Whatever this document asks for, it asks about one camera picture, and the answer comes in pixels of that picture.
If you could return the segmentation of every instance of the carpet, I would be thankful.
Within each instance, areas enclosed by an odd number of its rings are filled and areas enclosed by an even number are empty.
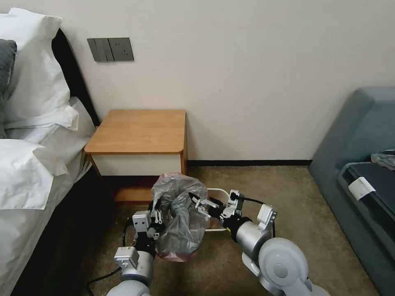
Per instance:
[[[332,296],[376,296],[374,285],[358,261],[335,217],[304,166],[191,167],[190,176],[207,187],[240,190],[246,197],[272,204],[277,210],[276,235],[290,239],[304,252],[309,276]],[[256,222],[260,206],[245,202],[243,216]],[[79,271],[73,295],[88,295],[81,286],[116,268],[127,217],[145,207],[116,208],[114,222],[91,247]],[[132,242],[134,231],[128,232]],[[186,263],[156,259],[151,284],[153,296],[270,295],[241,261],[242,251],[224,232],[206,233],[197,255]],[[119,283],[119,274],[92,285],[95,296],[105,296]]]

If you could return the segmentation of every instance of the white bed sheet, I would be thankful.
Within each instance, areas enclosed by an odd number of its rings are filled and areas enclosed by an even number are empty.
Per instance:
[[[78,130],[59,125],[8,129],[11,139],[24,139],[53,149],[66,164],[68,175],[54,177],[44,210],[0,210],[0,295],[9,296],[25,268],[55,207],[90,168],[84,146],[95,126],[83,104],[76,97],[70,105],[79,113]]]

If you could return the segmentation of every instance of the white pillow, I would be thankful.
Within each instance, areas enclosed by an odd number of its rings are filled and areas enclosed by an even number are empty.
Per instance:
[[[0,209],[44,209],[54,176],[68,174],[50,149],[25,140],[2,139]]]
[[[55,124],[59,112],[62,125],[73,126],[78,112],[69,106],[70,90],[51,49],[60,23],[56,16],[20,8],[0,14],[0,38],[14,40],[18,47],[10,83],[12,95],[5,106],[6,128]]]

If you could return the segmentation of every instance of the dark headboard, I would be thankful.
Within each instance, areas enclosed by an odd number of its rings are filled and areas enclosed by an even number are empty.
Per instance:
[[[93,107],[91,97],[86,89],[73,51],[61,29],[59,29],[55,38],[52,40],[52,51],[65,75],[67,85],[70,89],[70,96],[79,98],[91,116],[93,124],[98,126],[100,124],[99,117]]]

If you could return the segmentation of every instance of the white drawer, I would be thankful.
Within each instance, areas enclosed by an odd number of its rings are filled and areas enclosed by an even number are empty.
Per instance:
[[[93,154],[102,176],[158,176],[181,173],[180,154]]]

